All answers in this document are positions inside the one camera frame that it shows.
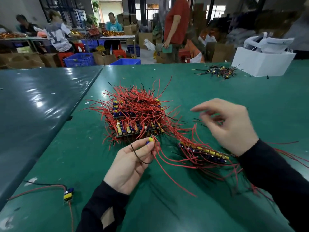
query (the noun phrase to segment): green table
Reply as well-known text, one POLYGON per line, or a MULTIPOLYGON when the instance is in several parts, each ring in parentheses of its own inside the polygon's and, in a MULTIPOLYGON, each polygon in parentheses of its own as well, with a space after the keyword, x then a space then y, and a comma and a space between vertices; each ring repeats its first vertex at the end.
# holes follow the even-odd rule
MULTIPOLYGON (((309 77, 304 73, 308 61, 294 61, 284 76, 255 78, 238 72, 237 76, 221 82, 209 75, 197 76, 194 68, 203 64, 106 66, 84 99, 101 99, 102 91, 112 91, 112 85, 143 85, 148 88, 161 79, 161 90, 172 81, 162 99, 173 100, 171 109, 178 109, 187 126, 198 114, 189 112, 194 105, 219 97, 242 104, 249 114, 259 137, 268 142, 299 143, 282 145, 286 151, 309 159, 307 98, 309 77)), ((100 114, 81 102, 26 179, 37 177, 40 183, 62 183, 74 187, 73 215, 75 228, 80 213, 93 190, 110 167, 119 145, 108 151, 104 143, 104 125, 100 114)), ((207 128, 198 126, 201 139, 220 149, 207 128)), ((162 137, 163 151, 175 156, 175 147, 162 137)), ((308 171, 295 161, 291 165, 309 179, 308 171)), ((184 169, 162 163, 165 170, 183 187, 196 194, 193 197, 164 174, 156 162, 145 172, 139 187, 133 192, 127 215, 118 231, 292 231, 276 206, 247 192, 230 194, 228 183, 211 182, 200 177, 194 169, 184 169)), ((15 194, 36 188, 24 186, 15 194)), ((68 206, 63 205, 62 190, 45 190, 21 196, 7 203, 0 214, 0 226, 10 231, 71 231, 68 206), (5 225, 7 218, 11 222, 5 225)))

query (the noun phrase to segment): floor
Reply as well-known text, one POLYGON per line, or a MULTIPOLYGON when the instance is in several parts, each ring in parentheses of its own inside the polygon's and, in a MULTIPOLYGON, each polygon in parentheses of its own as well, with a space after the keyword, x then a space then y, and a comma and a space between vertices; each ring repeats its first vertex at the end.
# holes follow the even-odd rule
MULTIPOLYGON (((121 44, 121 48, 126 51, 127 45, 121 44)), ((141 56, 138 59, 141 60, 141 64, 156 64, 156 60, 153 58, 154 51, 140 49, 141 56)))

